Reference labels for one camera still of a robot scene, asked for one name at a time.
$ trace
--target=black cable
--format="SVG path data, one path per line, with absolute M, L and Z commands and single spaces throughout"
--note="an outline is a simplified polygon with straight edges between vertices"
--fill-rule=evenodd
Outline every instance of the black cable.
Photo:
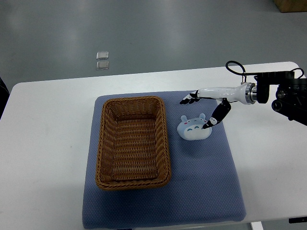
M 230 63 L 234 63 L 234 64 L 237 64 L 238 66 L 240 66 L 241 69 L 243 70 L 243 73 L 238 73 L 238 72 L 235 72 L 234 70 L 230 69 L 230 67 L 228 66 Z M 241 63 L 237 62 L 237 61 L 228 61 L 226 63 L 226 69 L 228 69 L 230 72 L 232 72 L 232 73 L 234 73 L 236 75 L 240 75 L 240 76 L 258 75 L 259 74 L 259 73 L 246 73 L 244 66 Z
M 238 73 L 238 72 L 235 72 L 234 70 L 230 69 L 230 67 L 229 67 L 230 63 L 237 64 L 238 66 L 240 66 L 242 71 L 243 71 L 243 73 Z M 245 76 L 245 77 L 249 76 L 249 75 L 258 75 L 258 74 L 260 74 L 259 72 L 258 73 L 246 73 L 244 66 L 241 63 L 237 62 L 237 61 L 228 61 L 228 62 L 226 62 L 226 69 L 228 69 L 230 72 L 232 72 L 232 73 L 234 73 L 236 75 Z M 304 70 L 302 68 L 295 68 L 295 69 L 291 70 L 291 72 L 294 71 L 294 70 L 298 70 L 298 69 L 300 71 L 302 71 L 302 75 L 298 77 L 298 79 L 300 79 L 301 77 L 304 76 Z
M 298 70 L 298 69 L 299 69 L 300 71 L 302 71 L 302 75 L 298 77 L 298 79 L 299 79 L 299 78 L 301 78 L 301 77 L 304 76 L 304 70 L 303 70 L 302 68 L 295 68 L 295 69 L 291 70 L 291 72 L 294 71 L 294 70 Z

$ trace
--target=white arm segment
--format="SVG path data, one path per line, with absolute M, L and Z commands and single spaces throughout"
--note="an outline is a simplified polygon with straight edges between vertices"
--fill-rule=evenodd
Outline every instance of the white arm segment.
M 254 101 L 250 99 L 250 92 L 254 86 L 255 84 L 246 82 L 238 87 L 202 88 L 191 93 L 197 93 L 197 97 L 193 97 L 188 94 L 183 100 L 191 100 L 195 98 L 212 98 L 222 100 L 222 98 L 227 98 L 229 102 L 239 101 L 243 104 L 253 104 Z

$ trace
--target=plush toy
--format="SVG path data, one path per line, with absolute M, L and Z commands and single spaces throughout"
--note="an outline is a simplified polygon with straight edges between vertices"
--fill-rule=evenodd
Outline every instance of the plush toy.
M 181 123 L 177 127 L 177 132 L 185 140 L 202 140 L 210 136 L 212 128 L 203 129 L 207 123 L 206 115 L 200 114 L 199 117 L 188 120 L 185 115 L 181 116 Z

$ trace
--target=toy ear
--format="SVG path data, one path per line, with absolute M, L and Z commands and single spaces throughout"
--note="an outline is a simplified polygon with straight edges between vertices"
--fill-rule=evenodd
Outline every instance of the toy ear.
M 206 115 L 205 114 L 200 114 L 200 118 L 206 119 Z
M 182 122 L 187 121 L 187 120 L 188 120 L 188 119 L 187 119 L 187 116 L 185 116 L 185 115 L 182 115 L 182 116 L 181 116 L 181 121 L 182 121 Z

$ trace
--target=white table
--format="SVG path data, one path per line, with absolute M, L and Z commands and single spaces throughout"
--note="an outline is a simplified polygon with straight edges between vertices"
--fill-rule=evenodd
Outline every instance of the white table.
M 283 62 L 246 70 L 296 67 Z M 236 87 L 240 81 L 220 67 L 17 84 L 0 120 L 0 229 L 83 229 L 97 97 Z M 247 211 L 244 222 L 307 216 L 307 127 L 271 109 L 276 88 L 271 86 L 267 104 L 233 103 L 224 119 Z

